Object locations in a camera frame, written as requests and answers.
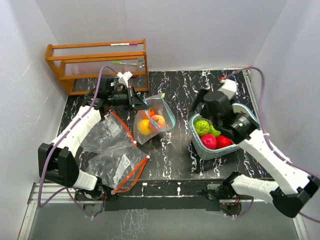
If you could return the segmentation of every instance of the wooden rack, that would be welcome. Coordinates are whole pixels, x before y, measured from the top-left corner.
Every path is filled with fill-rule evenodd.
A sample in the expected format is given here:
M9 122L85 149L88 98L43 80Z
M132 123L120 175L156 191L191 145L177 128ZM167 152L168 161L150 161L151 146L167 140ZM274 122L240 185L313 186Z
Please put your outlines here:
M130 50L127 52L109 52L115 49L111 44L137 43L137 46L143 46L140 51L132 51L137 46L117 46L117 50ZM136 41L114 41L101 43L84 43L69 45L51 45L47 46L44 56L46 62L59 78L68 95L84 95L89 91L74 91L75 81L77 79L91 79L99 76L102 65L117 67L118 72L130 71L134 76L143 75L146 79L144 87L135 87L135 90L149 91L149 76L147 65L146 40ZM141 65L112 65L113 61L138 62ZM115 72L106 69L103 74L116 76Z

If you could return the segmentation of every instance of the marker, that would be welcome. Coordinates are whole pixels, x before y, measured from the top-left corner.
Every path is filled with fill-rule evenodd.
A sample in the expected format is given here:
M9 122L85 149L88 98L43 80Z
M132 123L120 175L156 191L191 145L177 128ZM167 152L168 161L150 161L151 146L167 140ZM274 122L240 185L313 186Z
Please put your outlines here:
M112 43L110 46L136 46L138 45L137 42L130 42L130 43Z
M121 64L121 65L133 65L133 66L138 66L138 63L127 63L127 62L121 62L121 61L114 61L113 64Z

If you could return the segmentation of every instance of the plastic fruit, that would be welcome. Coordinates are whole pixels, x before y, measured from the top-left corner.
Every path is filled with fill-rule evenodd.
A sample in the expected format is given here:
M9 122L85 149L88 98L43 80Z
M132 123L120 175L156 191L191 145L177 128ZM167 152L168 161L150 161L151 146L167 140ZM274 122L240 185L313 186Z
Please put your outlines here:
M151 129L149 128L149 120L143 119L138 123L138 131L141 135L149 135L152 133Z
M194 128L199 137L202 137L209 133L210 125L206 120L199 120L194 124Z
M161 115L153 115L151 119L162 129L166 126L166 121ZM149 123L149 128L154 132L158 131L157 127L154 126L152 122Z
M212 134L213 136L215 136L217 138L221 135L221 132L218 130L215 130L213 125L210 125L209 134Z
M153 108L150 108L149 110L147 110L147 113L145 110L143 111L143 119L148 119L148 116L152 117L154 115L156 115L156 112L155 110L153 110Z
M207 134L201 137L201 142L208 149L211 149L211 150L217 149L217 140L215 136L213 136L212 134Z
M225 136L218 136L216 138L216 148L222 149L231 145L231 140Z
M156 115L155 110L153 110L153 108L150 108L150 115L149 115L149 117L151 118L151 117L153 117L154 115Z

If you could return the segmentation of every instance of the gray floor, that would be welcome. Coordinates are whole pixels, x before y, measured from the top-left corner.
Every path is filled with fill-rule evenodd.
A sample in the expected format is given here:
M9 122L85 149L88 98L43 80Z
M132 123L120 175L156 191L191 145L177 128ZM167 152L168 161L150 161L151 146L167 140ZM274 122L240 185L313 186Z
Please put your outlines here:
M122 210L95 220L72 203L37 209L29 240L297 240L292 219L271 204L255 202L236 220L204 210Z

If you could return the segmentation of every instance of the yellow lemon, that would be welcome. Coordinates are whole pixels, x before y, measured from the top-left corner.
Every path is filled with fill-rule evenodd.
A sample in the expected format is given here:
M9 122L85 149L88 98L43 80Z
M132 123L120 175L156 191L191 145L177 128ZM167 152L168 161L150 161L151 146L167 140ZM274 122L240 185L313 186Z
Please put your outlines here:
M142 135L149 135L152 133L152 130L149 128L148 119L144 119L138 123L138 131Z

